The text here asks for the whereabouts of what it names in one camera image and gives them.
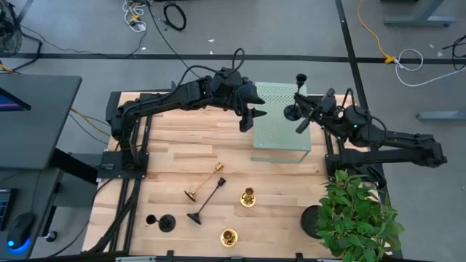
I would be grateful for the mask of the black floor fan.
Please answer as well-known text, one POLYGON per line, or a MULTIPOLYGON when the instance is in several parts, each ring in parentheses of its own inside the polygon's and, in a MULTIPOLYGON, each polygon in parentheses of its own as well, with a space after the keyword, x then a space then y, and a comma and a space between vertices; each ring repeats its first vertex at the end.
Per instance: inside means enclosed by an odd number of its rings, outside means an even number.
POLYGON ((22 32, 14 6, 0 0, 0 57, 16 55, 22 45, 22 32))

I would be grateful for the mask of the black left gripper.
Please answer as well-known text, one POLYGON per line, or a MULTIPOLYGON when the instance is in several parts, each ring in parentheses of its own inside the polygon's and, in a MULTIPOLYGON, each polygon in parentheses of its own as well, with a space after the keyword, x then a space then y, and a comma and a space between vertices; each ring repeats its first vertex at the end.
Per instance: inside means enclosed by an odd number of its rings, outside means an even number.
POLYGON ((234 92, 233 111, 241 117, 240 132, 247 132, 253 126, 253 117, 267 115, 267 112, 248 108, 248 103, 262 105, 265 101, 259 97, 257 87, 249 78, 242 79, 242 85, 234 92))

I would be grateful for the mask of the tall black candlestick holder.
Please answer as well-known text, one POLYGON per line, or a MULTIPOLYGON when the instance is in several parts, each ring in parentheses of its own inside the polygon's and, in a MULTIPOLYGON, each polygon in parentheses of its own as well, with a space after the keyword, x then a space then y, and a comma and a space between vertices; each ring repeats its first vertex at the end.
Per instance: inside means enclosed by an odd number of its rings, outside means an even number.
POLYGON ((191 220, 193 220, 195 223, 201 225, 201 218, 200 218, 200 213, 202 212, 202 210, 205 208, 205 206, 207 205, 207 203, 211 200, 211 198, 213 197, 213 195, 217 192, 217 190, 222 187, 224 184, 226 183, 226 179, 225 178, 222 178, 220 177, 218 179, 218 182, 217 182, 217 185, 215 187, 215 189, 212 191, 212 193, 210 194, 210 196, 205 200, 204 204, 201 206, 201 208, 195 212, 195 213, 187 213, 186 216, 188 218, 190 218, 191 220))
MULTIPOLYGON (((297 74, 296 75, 296 85, 297 85, 296 94, 300 93, 300 90, 301 90, 301 88, 304 85, 306 80, 307 80, 307 76, 305 74, 297 74)), ((286 106, 284 108, 284 110, 283 110, 283 113, 284 113, 284 116, 285 116, 285 118, 287 120, 290 120, 290 121, 293 121, 293 122, 297 121, 302 116, 296 101, 294 102, 294 104, 286 106)))

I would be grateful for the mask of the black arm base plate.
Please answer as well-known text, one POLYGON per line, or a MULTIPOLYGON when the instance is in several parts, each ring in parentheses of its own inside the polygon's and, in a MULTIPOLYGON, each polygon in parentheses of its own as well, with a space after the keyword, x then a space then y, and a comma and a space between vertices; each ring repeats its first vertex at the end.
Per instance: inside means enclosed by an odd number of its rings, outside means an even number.
POLYGON ((144 179, 149 153, 139 151, 136 156, 121 151, 103 152, 97 165, 99 178, 144 179))
POLYGON ((335 173, 337 170, 346 170, 349 175, 364 175, 362 180, 373 183, 378 189, 382 189, 387 185, 381 164, 362 162, 359 160, 353 161, 340 154, 327 154, 324 160, 328 179, 330 181, 336 179, 335 173))

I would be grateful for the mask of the green perforated metal shelf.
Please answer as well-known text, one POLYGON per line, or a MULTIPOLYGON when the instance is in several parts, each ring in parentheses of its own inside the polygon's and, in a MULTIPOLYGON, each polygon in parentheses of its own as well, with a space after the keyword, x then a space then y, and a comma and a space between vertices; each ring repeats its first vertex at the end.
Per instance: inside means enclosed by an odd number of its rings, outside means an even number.
POLYGON ((258 162, 301 163, 312 150, 310 130, 296 133, 298 122, 285 118, 284 108, 294 104, 295 84, 256 82, 265 104, 256 108, 265 116, 254 120, 251 159, 258 162))

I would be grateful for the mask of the computer screen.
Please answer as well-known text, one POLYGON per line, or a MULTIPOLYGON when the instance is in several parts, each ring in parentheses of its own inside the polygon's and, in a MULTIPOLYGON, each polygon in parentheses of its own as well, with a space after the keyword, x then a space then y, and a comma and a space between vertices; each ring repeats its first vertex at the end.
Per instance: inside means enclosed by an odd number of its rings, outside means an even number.
POLYGON ((0 111, 30 111, 31 106, 0 88, 0 111))

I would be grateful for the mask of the black desk beam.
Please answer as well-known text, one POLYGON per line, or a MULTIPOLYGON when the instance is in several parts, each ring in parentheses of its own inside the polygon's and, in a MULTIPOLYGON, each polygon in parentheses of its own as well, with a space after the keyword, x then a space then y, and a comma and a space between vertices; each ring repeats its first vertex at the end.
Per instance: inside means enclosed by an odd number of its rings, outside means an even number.
POLYGON ((88 183, 97 185, 98 170, 72 155, 56 148, 50 160, 50 167, 56 167, 70 175, 78 177, 88 183))

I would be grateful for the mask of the grey floor bar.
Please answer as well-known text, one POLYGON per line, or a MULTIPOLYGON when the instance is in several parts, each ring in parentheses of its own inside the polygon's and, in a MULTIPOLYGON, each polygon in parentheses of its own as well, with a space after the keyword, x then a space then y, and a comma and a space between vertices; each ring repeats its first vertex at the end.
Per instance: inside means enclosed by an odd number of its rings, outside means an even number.
POLYGON ((417 115, 418 120, 424 121, 466 121, 466 111, 430 111, 417 115))

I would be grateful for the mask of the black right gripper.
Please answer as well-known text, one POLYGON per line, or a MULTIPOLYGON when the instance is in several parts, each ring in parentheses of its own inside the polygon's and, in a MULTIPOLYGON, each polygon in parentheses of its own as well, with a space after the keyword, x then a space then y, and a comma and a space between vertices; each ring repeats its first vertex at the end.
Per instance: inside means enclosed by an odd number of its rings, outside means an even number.
POLYGON ((297 133, 303 133, 305 129, 309 126, 310 122, 315 122, 320 119, 321 116, 333 116, 335 112, 331 115, 327 115, 323 110, 323 98, 314 97, 308 95, 301 95, 296 93, 294 95, 295 104, 299 107, 299 110, 304 119, 301 124, 296 128, 297 133))

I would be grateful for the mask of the black computer mouse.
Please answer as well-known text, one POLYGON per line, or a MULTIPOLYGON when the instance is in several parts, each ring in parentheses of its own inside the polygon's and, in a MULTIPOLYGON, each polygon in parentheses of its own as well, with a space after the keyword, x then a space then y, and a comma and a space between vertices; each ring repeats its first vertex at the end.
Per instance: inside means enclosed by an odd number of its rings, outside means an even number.
POLYGON ((23 213, 16 217, 9 227, 7 234, 7 247, 18 250, 25 246, 35 221, 33 213, 23 213))

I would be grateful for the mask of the tall gold candlestick holder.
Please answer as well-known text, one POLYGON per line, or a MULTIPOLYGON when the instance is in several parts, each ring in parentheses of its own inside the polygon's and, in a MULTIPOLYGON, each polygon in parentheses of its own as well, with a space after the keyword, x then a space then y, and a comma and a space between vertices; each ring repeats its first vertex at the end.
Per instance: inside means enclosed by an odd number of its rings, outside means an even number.
POLYGON ((195 190, 192 190, 192 191, 184 191, 185 195, 193 202, 196 202, 196 193, 207 183, 207 181, 213 176, 215 175, 219 170, 222 170, 224 168, 224 166, 222 165, 222 163, 217 163, 216 166, 214 167, 213 171, 211 174, 209 174, 209 176, 206 177, 206 179, 204 179, 204 181, 198 185, 198 187, 195 188, 195 190))

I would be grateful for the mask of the grey table leg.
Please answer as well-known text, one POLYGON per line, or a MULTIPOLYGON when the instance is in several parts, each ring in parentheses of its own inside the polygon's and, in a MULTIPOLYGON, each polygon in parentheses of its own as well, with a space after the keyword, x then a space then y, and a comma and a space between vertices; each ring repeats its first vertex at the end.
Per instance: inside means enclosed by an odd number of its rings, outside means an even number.
POLYGON ((445 0, 426 0, 425 6, 408 16, 386 16, 385 25, 412 27, 449 27, 456 22, 451 16, 434 16, 433 13, 445 0))

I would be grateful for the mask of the black plant pot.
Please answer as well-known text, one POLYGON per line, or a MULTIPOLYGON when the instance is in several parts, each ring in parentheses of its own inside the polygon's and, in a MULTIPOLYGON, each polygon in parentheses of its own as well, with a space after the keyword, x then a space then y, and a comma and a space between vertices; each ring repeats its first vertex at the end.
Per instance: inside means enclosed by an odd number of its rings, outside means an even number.
POLYGON ((317 235, 317 220, 319 218, 319 205, 311 205, 307 207, 300 218, 301 229, 311 238, 322 239, 317 235))

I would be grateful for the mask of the dark grey desk top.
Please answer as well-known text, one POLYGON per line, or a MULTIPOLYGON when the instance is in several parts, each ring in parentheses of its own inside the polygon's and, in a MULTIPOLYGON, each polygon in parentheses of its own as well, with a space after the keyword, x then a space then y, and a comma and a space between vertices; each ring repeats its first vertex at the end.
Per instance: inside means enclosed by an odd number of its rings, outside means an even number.
POLYGON ((79 76, 0 75, 0 89, 31 106, 0 111, 0 169, 49 165, 81 83, 79 76))

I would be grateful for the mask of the green leafy plant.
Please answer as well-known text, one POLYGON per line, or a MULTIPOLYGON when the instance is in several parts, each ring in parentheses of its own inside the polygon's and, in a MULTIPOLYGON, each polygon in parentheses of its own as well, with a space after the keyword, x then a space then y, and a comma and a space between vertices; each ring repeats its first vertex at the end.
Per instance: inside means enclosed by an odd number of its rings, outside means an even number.
POLYGON ((382 262, 401 249, 404 227, 395 220, 398 211, 381 203, 362 175, 337 170, 325 188, 315 231, 332 256, 343 262, 382 262))

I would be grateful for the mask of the grey lower desk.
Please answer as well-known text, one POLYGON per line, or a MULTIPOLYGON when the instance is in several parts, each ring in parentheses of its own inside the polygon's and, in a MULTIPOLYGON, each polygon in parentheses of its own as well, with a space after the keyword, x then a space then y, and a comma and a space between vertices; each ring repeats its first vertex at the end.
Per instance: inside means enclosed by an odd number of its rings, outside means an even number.
POLYGON ((55 188, 62 178, 54 169, 0 170, 0 203, 7 202, 7 215, 0 229, 0 261, 23 260, 31 256, 39 237, 43 236, 55 188), (12 249, 8 245, 8 232, 24 213, 31 213, 34 220, 25 243, 12 249))

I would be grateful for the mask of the black keyboard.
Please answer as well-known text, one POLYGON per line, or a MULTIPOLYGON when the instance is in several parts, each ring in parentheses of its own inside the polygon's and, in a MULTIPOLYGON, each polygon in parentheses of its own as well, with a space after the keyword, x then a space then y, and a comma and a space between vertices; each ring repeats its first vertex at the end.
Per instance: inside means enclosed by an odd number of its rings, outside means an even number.
POLYGON ((0 231, 4 231, 7 226, 16 196, 16 188, 0 188, 0 231))

